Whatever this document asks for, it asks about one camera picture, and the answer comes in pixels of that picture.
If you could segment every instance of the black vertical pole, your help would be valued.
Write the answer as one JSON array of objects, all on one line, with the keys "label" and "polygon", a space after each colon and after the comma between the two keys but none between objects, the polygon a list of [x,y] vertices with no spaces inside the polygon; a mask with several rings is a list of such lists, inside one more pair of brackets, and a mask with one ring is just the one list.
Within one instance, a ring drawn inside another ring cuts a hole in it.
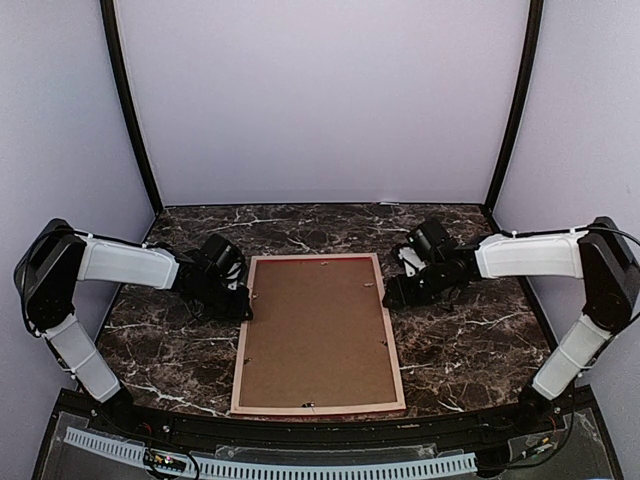
[{"label": "black vertical pole", "polygon": [[529,81],[531,80],[531,72],[533,71],[533,61],[536,55],[536,47],[538,45],[538,34],[540,33],[540,22],[542,20],[542,8],[544,0],[531,0],[529,4],[529,18],[527,20],[527,31],[524,36],[524,46],[522,47],[522,58],[520,59],[520,70],[518,71],[518,80],[513,93],[513,101],[511,103],[511,111],[507,120],[507,128],[502,139],[502,146],[498,155],[496,168],[493,172],[491,185],[487,198],[484,201],[484,207],[489,213],[493,213],[493,209],[498,202],[498,196],[504,183],[509,168],[509,160],[513,153],[513,146],[516,143],[520,120],[524,104],[527,99],[527,91],[529,90]]},{"label": "black vertical pole", "polygon": [[129,131],[129,138],[131,139],[133,153],[136,157],[138,168],[140,169],[140,175],[142,176],[144,187],[147,190],[147,196],[157,215],[162,211],[162,200],[160,199],[160,192],[158,191],[156,181],[153,178],[151,164],[149,163],[149,157],[147,156],[147,151],[142,141],[140,125],[138,125],[138,118],[135,108],[133,107],[133,98],[131,97],[129,80],[127,79],[127,72],[124,66],[124,57],[120,45],[113,0],[100,0],[100,7],[102,9],[102,23],[104,24],[104,33],[107,38],[113,77],[116,82],[116,88],[118,89],[118,96],[120,97],[120,107],[122,108],[122,114],[124,115],[127,130]]}]

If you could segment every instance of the cable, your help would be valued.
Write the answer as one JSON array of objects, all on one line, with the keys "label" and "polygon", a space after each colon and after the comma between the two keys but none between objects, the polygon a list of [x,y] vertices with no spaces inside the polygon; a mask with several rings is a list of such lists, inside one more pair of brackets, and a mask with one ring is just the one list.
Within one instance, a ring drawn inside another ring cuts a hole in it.
[{"label": "cable", "polygon": [[[38,235],[38,237],[36,237],[36,239],[29,246],[29,249],[27,250],[27,253],[24,256],[24,262],[20,262],[18,266],[16,266],[13,272],[13,276],[15,278],[18,272],[18,268],[21,265],[24,267],[22,270],[22,275],[20,277],[20,287],[18,290],[18,294],[20,295],[20,309],[22,313],[22,321],[24,322],[24,327],[27,330],[27,332],[29,332],[29,334],[31,334],[31,336],[33,337],[38,337],[38,334],[36,333],[37,329],[35,327],[32,327],[29,322],[29,315],[27,313],[27,305],[26,305],[26,299],[25,299],[25,293],[26,293],[25,290],[27,288],[27,270],[29,269],[29,264],[33,260],[33,256],[35,254],[36,249],[45,240],[47,240],[49,237],[52,237],[54,235],[62,236],[62,235],[68,235],[68,234],[80,235],[82,237],[93,237],[98,240],[106,240],[110,242],[120,243],[123,245],[128,245],[130,247],[143,248],[143,245],[139,243],[129,242],[127,240],[122,240],[114,237],[108,237],[106,235],[93,235],[88,232],[83,232],[82,230],[75,230],[74,228],[64,227],[64,226],[58,227],[54,230],[50,230],[48,232]],[[146,248],[153,248],[153,245],[146,245]]]},{"label": "cable", "polygon": [[552,435],[555,437],[556,433],[558,433],[558,425],[556,424],[555,419],[551,415],[549,415],[548,418],[549,418],[549,421],[551,422],[551,425],[553,425]]},{"label": "cable", "polygon": [[[198,304],[196,305],[196,307],[199,307],[199,308],[198,308],[198,309],[200,310],[200,313],[199,313],[199,314],[196,314],[196,312],[194,312],[194,311],[191,309],[190,302],[193,302],[193,303],[196,303],[196,302],[197,302],[197,303],[198,303]],[[191,315],[191,317],[192,317],[194,320],[196,320],[196,321],[198,321],[198,322],[202,322],[202,321],[203,321],[203,318],[202,318],[202,311],[204,310],[204,304],[203,304],[202,302],[198,302],[198,300],[195,300],[195,299],[190,299],[190,300],[182,299],[182,303],[184,303],[184,306],[187,308],[187,311],[189,312],[189,314]]]},{"label": "cable", "polygon": [[25,299],[25,290],[27,288],[27,270],[29,269],[29,264],[31,263],[31,260],[33,259],[33,255],[35,253],[35,250],[37,247],[40,246],[40,244],[48,239],[49,237],[53,236],[53,235],[61,235],[61,234],[74,234],[74,235],[86,235],[85,232],[80,232],[78,230],[74,230],[72,228],[66,228],[66,227],[60,227],[57,228],[55,230],[51,230],[49,232],[45,232],[42,233],[40,235],[38,235],[38,237],[33,241],[33,243],[29,246],[29,249],[27,250],[27,253],[24,256],[24,262],[20,262],[16,268],[13,271],[13,276],[14,278],[16,277],[17,273],[18,273],[18,268],[22,265],[24,268],[22,270],[22,276],[20,278],[20,288],[18,290],[18,294],[20,295],[20,310],[22,312],[22,321],[24,322],[24,327],[26,328],[27,332],[29,332],[33,337],[38,337],[38,334],[36,333],[36,328],[32,327],[31,324],[29,323],[29,315],[27,313],[27,303],[26,303],[26,299]]},{"label": "cable", "polygon": [[529,463],[527,465],[516,465],[516,463],[529,458],[528,456],[523,456],[526,454],[527,450],[518,455],[515,459],[511,460],[508,463],[504,463],[502,465],[481,465],[477,464],[478,470],[522,470],[525,468],[535,468],[540,465],[547,463],[553,457],[555,457],[567,444],[569,441],[569,437],[571,437],[571,433],[573,432],[573,425],[575,423],[576,416],[576,384],[575,381],[571,382],[571,420],[569,422],[569,428],[567,429],[567,433],[565,434],[562,441],[558,444],[558,446],[553,450],[548,456],[537,463]]},{"label": "cable", "polygon": [[537,237],[540,235],[558,235],[563,233],[572,233],[572,232],[609,232],[616,235],[620,235],[621,237],[625,237],[631,240],[633,243],[640,247],[640,239],[634,237],[630,233],[625,232],[624,230],[619,230],[617,228],[605,227],[601,225],[586,225],[584,227],[576,227],[573,229],[562,229],[562,230],[541,230],[541,231],[533,231],[533,232],[508,232],[506,230],[500,230],[498,233],[505,237],[509,238],[527,238],[527,237]]},{"label": "cable", "polygon": [[[157,453],[154,452],[153,450],[151,450],[150,447],[147,447],[147,451],[150,452],[152,455],[157,455]],[[173,475],[173,474],[167,474],[167,473],[159,472],[158,469],[153,464],[153,462],[149,463],[149,468],[151,468],[151,471],[153,472],[153,475],[149,474],[149,472],[147,472],[147,475],[149,477],[151,477],[151,478],[155,478],[156,480],[168,480],[168,479],[174,479],[174,478],[181,478],[182,475],[184,474],[184,472],[183,472],[179,476],[176,476],[176,475]]]},{"label": "cable", "polygon": [[196,459],[193,458],[193,455],[191,455],[191,452],[188,452],[184,448],[179,447],[179,446],[177,446],[177,445],[175,445],[175,444],[173,444],[171,442],[167,442],[166,440],[161,440],[159,438],[154,438],[154,437],[150,437],[148,435],[142,435],[142,434],[139,434],[139,433],[129,432],[129,431],[125,430],[124,428],[121,428],[121,427],[117,426],[115,423],[113,423],[113,421],[111,421],[109,416],[106,413],[104,413],[102,411],[102,408],[100,408],[100,407],[101,407],[100,405],[97,405],[96,408],[94,408],[94,410],[100,415],[100,417],[102,417],[103,420],[105,420],[109,425],[111,425],[111,427],[115,428],[120,433],[123,433],[124,435],[126,435],[128,437],[131,437],[131,438],[136,439],[136,440],[143,440],[145,442],[145,446],[146,446],[147,449],[151,450],[151,448],[149,446],[147,446],[146,442],[156,442],[156,443],[165,445],[165,446],[169,447],[170,449],[181,453],[182,455],[185,455],[189,460],[191,460],[191,463],[193,464],[193,468],[194,468],[194,470],[196,472],[194,480],[199,480],[200,479],[200,465],[198,465],[198,462],[196,461]]},{"label": "cable", "polygon": [[635,243],[640,247],[640,240],[638,240],[636,237],[634,237],[630,233],[627,233],[623,230],[618,230],[617,228],[601,227],[599,225],[588,225],[587,227],[585,227],[585,229],[589,231],[594,231],[594,232],[615,233],[616,235],[620,235],[621,237],[628,238],[629,240],[631,240],[633,243]]}]

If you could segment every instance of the light purple wall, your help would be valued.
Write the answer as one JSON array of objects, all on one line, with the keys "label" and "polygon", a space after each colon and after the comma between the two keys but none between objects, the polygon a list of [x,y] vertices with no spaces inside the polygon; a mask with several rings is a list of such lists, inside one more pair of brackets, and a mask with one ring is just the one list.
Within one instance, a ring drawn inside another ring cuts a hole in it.
[{"label": "light purple wall", "polygon": [[[49,219],[140,240],[152,221],[120,112],[99,2],[0,1],[0,477],[30,478],[61,386],[22,326],[13,268]],[[95,335],[114,286],[78,289]]]},{"label": "light purple wall", "polygon": [[[547,2],[520,134],[496,211],[507,229],[609,215],[640,235],[640,3]],[[634,248],[636,256],[640,250]],[[558,337],[584,303],[578,281],[534,288]],[[588,375],[626,478],[640,478],[640,324]]]},{"label": "light purple wall", "polygon": [[164,202],[483,201],[528,3],[118,2]]}]

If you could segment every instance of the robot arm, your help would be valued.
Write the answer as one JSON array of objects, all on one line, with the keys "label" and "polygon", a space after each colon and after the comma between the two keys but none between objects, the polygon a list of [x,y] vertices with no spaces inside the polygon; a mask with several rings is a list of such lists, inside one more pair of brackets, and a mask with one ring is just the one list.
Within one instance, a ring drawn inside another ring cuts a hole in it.
[{"label": "robot arm", "polygon": [[137,246],[49,222],[14,273],[25,326],[42,336],[73,378],[101,404],[132,403],[78,322],[72,303],[76,281],[104,280],[171,290],[200,302],[213,318],[251,319],[243,285],[246,262],[224,238],[175,253],[168,245]]},{"label": "robot arm", "polygon": [[634,320],[640,267],[616,230],[611,219],[599,217],[587,227],[546,234],[503,232],[459,245],[437,221],[426,221],[409,232],[408,245],[394,249],[406,274],[387,282],[383,303],[392,309],[428,305],[449,288],[481,279],[582,278],[587,299],[582,313],[520,394],[517,426],[528,430]]}]

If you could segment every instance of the dark marble table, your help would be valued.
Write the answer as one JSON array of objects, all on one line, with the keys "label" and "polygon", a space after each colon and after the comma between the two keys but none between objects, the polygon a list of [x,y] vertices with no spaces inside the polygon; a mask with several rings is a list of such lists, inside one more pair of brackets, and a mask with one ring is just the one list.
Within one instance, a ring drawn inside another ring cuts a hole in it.
[{"label": "dark marble table", "polygon": [[[479,208],[469,205],[210,206],[165,210],[149,241],[187,250],[217,232],[247,258],[375,252],[387,278],[401,273],[391,248],[425,217],[437,218],[459,239],[489,232]],[[443,302],[391,314],[407,403],[403,416],[513,403],[549,355],[515,279],[472,284],[454,305],[452,311]],[[177,295],[125,286],[98,348],[138,404],[225,416],[239,330],[194,319]]]}]

